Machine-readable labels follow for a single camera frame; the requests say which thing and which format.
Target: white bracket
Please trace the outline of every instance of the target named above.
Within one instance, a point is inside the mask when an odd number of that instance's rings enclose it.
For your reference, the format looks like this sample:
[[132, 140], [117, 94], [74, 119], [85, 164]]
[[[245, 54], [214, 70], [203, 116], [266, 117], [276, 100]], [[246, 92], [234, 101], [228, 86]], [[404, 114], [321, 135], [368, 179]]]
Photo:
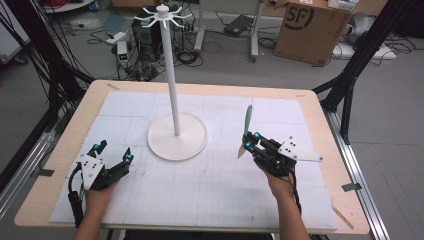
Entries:
[[278, 153], [297, 161], [322, 161], [323, 158], [302, 142], [290, 136], [281, 144]]
[[82, 178], [84, 183], [83, 187], [85, 190], [90, 189], [103, 166], [103, 161], [100, 159], [90, 157], [89, 155], [84, 155], [81, 158]]

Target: green handle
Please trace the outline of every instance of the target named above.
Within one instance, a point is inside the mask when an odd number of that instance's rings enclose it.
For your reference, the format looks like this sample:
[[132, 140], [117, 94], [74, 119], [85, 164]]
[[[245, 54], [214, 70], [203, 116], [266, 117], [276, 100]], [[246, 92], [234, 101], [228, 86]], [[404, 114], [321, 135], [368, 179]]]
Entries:
[[247, 135], [249, 130], [250, 119], [252, 118], [252, 104], [247, 107], [246, 118], [244, 119], [244, 135]]

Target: white pole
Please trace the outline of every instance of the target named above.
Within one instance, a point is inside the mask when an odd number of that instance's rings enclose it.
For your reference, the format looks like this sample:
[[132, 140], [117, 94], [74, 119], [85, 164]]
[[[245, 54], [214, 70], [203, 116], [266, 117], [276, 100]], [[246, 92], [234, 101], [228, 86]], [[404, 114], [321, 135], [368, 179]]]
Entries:
[[171, 98], [172, 118], [174, 119], [175, 136], [180, 136], [180, 118], [178, 114], [177, 93], [175, 89], [174, 59], [172, 57], [169, 21], [160, 21], [159, 23], [160, 31], [162, 33], [163, 51], [165, 53], [166, 80], [168, 81], [169, 96]]

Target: gray floor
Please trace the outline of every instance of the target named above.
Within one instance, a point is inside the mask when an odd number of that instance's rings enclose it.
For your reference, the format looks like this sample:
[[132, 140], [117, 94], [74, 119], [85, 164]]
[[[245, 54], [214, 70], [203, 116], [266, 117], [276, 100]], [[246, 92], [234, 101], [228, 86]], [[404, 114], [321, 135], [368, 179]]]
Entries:
[[[96, 16], [108, 21], [108, 11], [110, 8]], [[269, 20], [264, 24], [275, 26], [281, 21]], [[222, 29], [217, 19], [210, 20], [210, 26]], [[95, 77], [113, 74], [115, 58], [110, 47], [87, 44], [89, 33], [68, 36], [73, 53]], [[424, 47], [424, 40], [413, 41]], [[275, 57], [272, 50], [263, 48], [259, 49], [258, 61], [252, 63], [243, 57], [248, 55], [249, 46], [246, 40], [208, 33], [201, 54], [204, 64], [196, 68], [177, 67], [176, 80], [193, 84], [312, 89], [337, 76], [347, 63], [332, 60], [325, 67], [312, 67]], [[355, 89], [350, 140], [391, 239], [424, 239], [424, 188], [420, 177], [424, 172], [423, 60], [424, 51], [414, 51], [401, 54], [394, 61], [384, 61], [380, 67], [369, 64]], [[162, 82], [164, 78], [159, 76], [154, 81]], [[1, 170], [46, 109], [46, 97], [31, 64], [10, 65], [0, 70]], [[13, 223], [33, 181], [28, 181], [0, 221], [1, 238], [70, 239], [74, 229], [25, 228]], [[330, 238], [372, 239], [370, 235], [332, 235]]]

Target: white mat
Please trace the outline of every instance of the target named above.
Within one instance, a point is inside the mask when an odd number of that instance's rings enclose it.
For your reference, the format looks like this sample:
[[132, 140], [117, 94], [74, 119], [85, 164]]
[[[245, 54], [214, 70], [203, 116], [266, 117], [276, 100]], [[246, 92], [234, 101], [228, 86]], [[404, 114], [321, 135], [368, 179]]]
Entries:
[[[241, 159], [237, 159], [237, 153], [249, 104], [253, 105], [252, 132], [277, 141], [295, 136], [312, 147], [299, 103], [178, 95], [178, 104], [180, 112], [190, 112], [205, 121], [209, 140], [195, 158], [170, 162], [154, 155], [146, 136], [155, 119], [171, 112], [167, 94], [110, 92], [105, 99], [80, 154], [106, 140], [108, 145], [101, 157], [107, 168], [122, 161], [127, 147], [135, 157], [130, 173], [114, 191], [103, 223], [278, 229], [277, 205], [265, 175], [248, 152]], [[337, 229], [319, 163], [298, 162], [296, 173], [307, 229]], [[74, 180], [74, 188], [80, 185], [79, 178]], [[66, 184], [51, 222], [74, 221]]]

